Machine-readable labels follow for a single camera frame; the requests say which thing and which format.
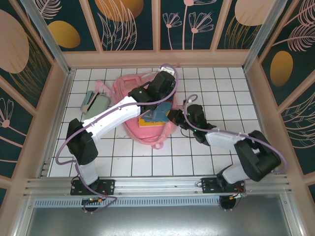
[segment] metal bracket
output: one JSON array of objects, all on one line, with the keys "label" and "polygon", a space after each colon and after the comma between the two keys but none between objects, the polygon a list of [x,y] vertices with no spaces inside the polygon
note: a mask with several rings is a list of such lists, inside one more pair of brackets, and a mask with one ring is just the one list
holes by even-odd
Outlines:
[{"label": "metal bracket", "polygon": [[[217,178],[202,178],[202,192],[203,193],[237,193],[239,190],[235,185],[229,185],[224,190],[218,185]],[[244,181],[238,181],[235,183],[242,191],[245,192]]]},{"label": "metal bracket", "polygon": [[[99,184],[96,192],[99,194],[104,194],[106,191],[107,195],[113,195],[115,190],[115,180],[114,179],[102,179]],[[94,195],[91,193],[81,182],[81,180],[72,181],[70,195],[72,196],[86,196]]]}]

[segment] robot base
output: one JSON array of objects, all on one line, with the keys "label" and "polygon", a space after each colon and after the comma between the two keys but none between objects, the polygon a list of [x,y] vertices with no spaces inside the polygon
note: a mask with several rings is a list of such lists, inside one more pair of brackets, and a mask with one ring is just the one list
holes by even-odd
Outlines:
[{"label": "robot base", "polygon": [[[101,179],[98,182],[96,187],[96,192],[100,194],[105,194],[106,191],[107,195],[113,195],[115,190],[115,180],[114,179]],[[72,181],[70,195],[72,196],[86,196],[86,195],[95,195],[91,193],[81,182],[81,180],[74,180]]]}]

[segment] dark green wallpaper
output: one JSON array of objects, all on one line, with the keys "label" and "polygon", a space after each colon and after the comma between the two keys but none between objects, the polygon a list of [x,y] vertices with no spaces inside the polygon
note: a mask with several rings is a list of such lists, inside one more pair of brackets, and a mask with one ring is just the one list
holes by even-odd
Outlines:
[{"label": "dark green wallpaper", "polygon": [[11,178],[33,116],[0,88],[0,175]]},{"label": "dark green wallpaper", "polygon": [[0,22],[9,25],[1,32],[0,76],[36,108],[51,64],[8,0],[0,4]]},{"label": "dark green wallpaper", "polygon": [[161,50],[210,49],[222,1],[188,2],[161,0]]},{"label": "dark green wallpaper", "polygon": [[301,0],[262,62],[280,105],[315,69],[315,8]]},{"label": "dark green wallpaper", "polygon": [[6,194],[6,189],[5,188],[0,188],[0,209],[4,200]]},{"label": "dark green wallpaper", "polygon": [[261,54],[263,53],[263,51],[265,50],[265,48],[266,48],[266,46],[267,46],[267,44],[268,44],[268,42],[269,42],[270,37],[274,34],[275,30],[277,29],[277,27],[278,27],[280,21],[282,20],[283,16],[285,15],[285,13],[286,13],[287,9],[289,8],[289,6],[291,5],[291,3],[292,3],[292,0],[287,0],[286,5],[285,5],[285,7],[284,7],[284,9],[283,9],[283,11],[282,11],[280,17],[278,18],[278,20],[277,20],[275,26],[273,27],[273,29],[272,29],[271,32],[269,33],[269,35],[268,35],[266,41],[264,42],[264,44],[262,45],[260,51],[258,52],[258,57],[260,57],[260,55],[261,55]]},{"label": "dark green wallpaper", "polygon": [[302,93],[282,118],[303,174],[315,171],[315,83]]},{"label": "dark green wallpaper", "polygon": [[151,0],[89,0],[104,51],[153,50]]}]

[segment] white tile floor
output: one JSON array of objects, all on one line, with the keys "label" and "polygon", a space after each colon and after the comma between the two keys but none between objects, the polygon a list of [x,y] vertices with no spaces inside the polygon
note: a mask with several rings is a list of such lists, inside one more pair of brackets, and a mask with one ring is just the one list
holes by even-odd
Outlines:
[{"label": "white tile floor", "polygon": [[[68,123],[74,119],[84,120],[81,103],[88,90],[94,90],[95,80],[104,80],[112,86],[121,75],[147,73],[154,68],[80,69],[76,71],[69,95],[56,149],[65,141]],[[228,68],[177,68],[179,86],[176,93],[178,105],[191,94],[199,96],[195,103],[204,107],[209,123],[220,129],[234,132],[260,130],[249,88],[240,67]],[[188,131],[183,134],[191,136]],[[164,142],[160,150],[151,149],[134,142],[122,125],[108,132],[97,144],[97,173],[101,177],[128,176],[189,176],[213,175],[227,165],[239,162],[235,153],[220,147],[199,144],[194,138],[184,137],[180,128]],[[59,166],[54,156],[48,177],[75,176],[72,164]],[[72,160],[65,148],[61,157]]]}]

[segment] white tile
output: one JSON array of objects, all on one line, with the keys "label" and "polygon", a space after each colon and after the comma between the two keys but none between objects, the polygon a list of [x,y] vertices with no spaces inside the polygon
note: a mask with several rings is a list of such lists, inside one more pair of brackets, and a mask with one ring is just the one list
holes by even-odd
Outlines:
[{"label": "white tile", "polygon": [[112,157],[97,157],[95,159],[96,173],[100,177],[109,177],[112,169]]},{"label": "white tile", "polygon": [[184,79],[199,79],[198,68],[183,68]]},{"label": "white tile", "polygon": [[116,80],[118,77],[121,77],[121,69],[107,69],[105,80]]},{"label": "white tile", "polygon": [[[192,135],[192,132],[191,131],[189,131],[189,130],[184,130],[184,129],[182,129],[182,133],[184,134],[184,135],[186,135],[186,136],[189,136],[189,134],[191,133],[191,135]],[[183,138],[184,136],[182,135],[182,133],[181,133],[181,128],[179,127],[179,126],[177,126],[176,127],[176,129],[175,129],[175,131],[174,131],[174,133],[172,133],[172,138],[176,138],[176,137],[179,137],[179,138]]]},{"label": "white tile", "polygon": [[198,70],[199,70],[200,79],[214,79],[215,78],[212,67],[209,67],[209,68],[200,67],[198,68]]},{"label": "white tile", "polygon": [[134,156],[132,159],[132,176],[151,176],[152,175],[152,157]]},{"label": "white tile", "polygon": [[232,165],[230,155],[212,156],[213,167],[215,169],[215,175],[223,170],[225,167]]},{"label": "white tile", "polygon": [[193,175],[191,156],[173,156],[173,171],[175,176]]},{"label": "white tile", "polygon": [[192,156],[192,162],[195,175],[213,175],[211,155]]},{"label": "white tile", "polygon": [[215,79],[200,80],[200,84],[201,84],[202,91],[207,91],[207,92],[218,91]]},{"label": "white tile", "polygon": [[225,130],[225,125],[224,125],[224,121],[223,120],[208,120],[208,123],[210,123],[211,125],[215,125],[216,128],[214,129],[223,129]]},{"label": "white tile", "polygon": [[221,106],[205,106],[207,120],[222,120]]},{"label": "white tile", "polygon": [[210,146],[211,148],[211,155],[225,155],[230,154],[230,150],[218,147],[218,146]]},{"label": "white tile", "polygon": [[147,74],[152,72],[152,68],[137,68],[137,74]]},{"label": "white tile", "polygon": [[88,89],[89,81],[74,81],[71,89],[71,93],[86,93]]},{"label": "white tile", "polygon": [[137,68],[123,68],[122,76],[124,75],[134,75],[137,74]]},{"label": "white tile", "polygon": [[[71,161],[73,158],[61,158],[60,162]],[[68,177],[70,175],[71,163],[65,165],[58,165],[55,158],[53,159],[53,164],[49,177]]]},{"label": "white tile", "polygon": [[238,155],[232,155],[232,161],[233,161],[233,165],[240,165],[241,161],[240,158],[238,157]]},{"label": "white tile", "polygon": [[174,155],[191,155],[188,138],[172,138],[172,153]]},{"label": "white tile", "polygon": [[101,139],[96,143],[98,156],[113,156],[113,139]]},{"label": "white tile", "polygon": [[113,157],[112,176],[131,176],[132,157]]},{"label": "white tile", "polygon": [[132,139],[115,139],[114,156],[131,156]]},{"label": "white tile", "polygon": [[253,105],[238,106],[242,119],[257,119],[256,111]]},{"label": "white tile", "polygon": [[153,149],[153,156],[171,156],[172,146],[171,139],[166,139],[163,142],[163,147],[161,149]]},{"label": "white tile", "polygon": [[218,92],[202,92],[204,105],[220,105]]},{"label": "white tile", "polygon": [[234,91],[249,91],[248,85],[245,79],[233,79],[232,80]]},{"label": "white tile", "polygon": [[69,123],[62,123],[59,139],[66,139]]},{"label": "white tile", "polygon": [[176,92],[175,93],[175,101],[176,105],[182,106],[183,101],[186,99],[185,92]]},{"label": "white tile", "polygon": [[221,105],[236,105],[234,92],[219,92]]},{"label": "white tile", "polygon": [[191,139],[191,152],[193,155],[211,155],[210,147],[200,144],[196,139]]},{"label": "white tile", "polygon": [[171,176],[172,157],[171,156],[154,156],[153,157],[153,175],[154,176]]},{"label": "white tile", "polygon": [[243,120],[242,122],[246,133],[252,133],[254,130],[261,131],[257,120]]},{"label": "white tile", "polygon": [[224,123],[226,130],[228,131],[232,131],[235,133],[244,132],[243,124],[240,120],[225,120]]},{"label": "white tile", "polygon": [[92,69],[90,80],[105,80],[106,69]]},{"label": "white tile", "polygon": [[133,156],[152,156],[152,148],[150,145],[141,144],[133,141]]},{"label": "white tile", "polygon": [[80,121],[81,115],[82,115],[82,112],[80,111],[79,107],[75,107],[75,108],[70,107],[66,109],[63,121],[70,122],[76,118]]},{"label": "white tile", "polygon": [[115,137],[115,128],[108,131],[101,139],[113,139]]},{"label": "white tile", "polygon": [[71,171],[70,171],[70,176],[69,177],[75,177],[77,176],[78,173],[77,173],[77,170],[75,169],[75,164],[72,163],[72,166],[71,166]]},{"label": "white tile", "polygon": [[200,87],[200,82],[199,80],[186,80],[184,79],[185,82],[185,90],[186,92],[198,92],[201,91]]},{"label": "white tile", "polygon": [[177,92],[185,92],[184,80],[179,80],[177,85]]},{"label": "white tile", "polygon": [[245,78],[243,69],[241,67],[229,67],[231,79],[243,79]]},{"label": "white tile", "polygon": [[216,79],[229,79],[230,74],[228,73],[227,67],[214,67]]},{"label": "white tile", "polygon": [[235,92],[238,105],[251,105],[252,97],[250,92]]},{"label": "white tile", "polygon": [[224,119],[241,119],[237,106],[222,106]]},{"label": "white tile", "polygon": [[[54,155],[54,156],[57,155],[57,152],[59,151],[59,149],[61,148],[61,146],[62,146],[62,144],[63,144],[64,142],[65,142],[65,139],[59,139],[59,140],[58,140],[58,144],[57,144],[57,148],[56,148],[56,152],[55,152],[55,155]],[[73,155],[70,153],[68,147],[65,146],[65,147],[62,149],[62,151],[61,151],[59,157],[73,157]]]},{"label": "white tile", "polygon": [[111,89],[115,80],[105,80],[105,85]]},{"label": "white tile", "polygon": [[233,91],[233,86],[230,79],[216,80],[218,91]]},{"label": "white tile", "polygon": [[70,94],[67,107],[81,107],[84,98],[85,98],[84,93]]},{"label": "white tile", "polygon": [[77,69],[74,75],[75,81],[78,80],[89,80],[91,74],[91,69]]},{"label": "white tile", "polygon": [[201,92],[186,92],[186,98],[188,98],[189,96],[196,94],[198,97],[195,101],[192,102],[192,104],[198,104],[198,105],[202,105],[203,104],[203,99],[202,99],[202,94]]},{"label": "white tile", "polygon": [[128,139],[130,138],[124,128],[124,125],[118,125],[116,127],[115,139]]},{"label": "white tile", "polygon": [[177,73],[178,73],[178,78],[179,79],[183,79],[184,78],[183,69],[182,68],[176,68],[176,70],[177,70]]}]

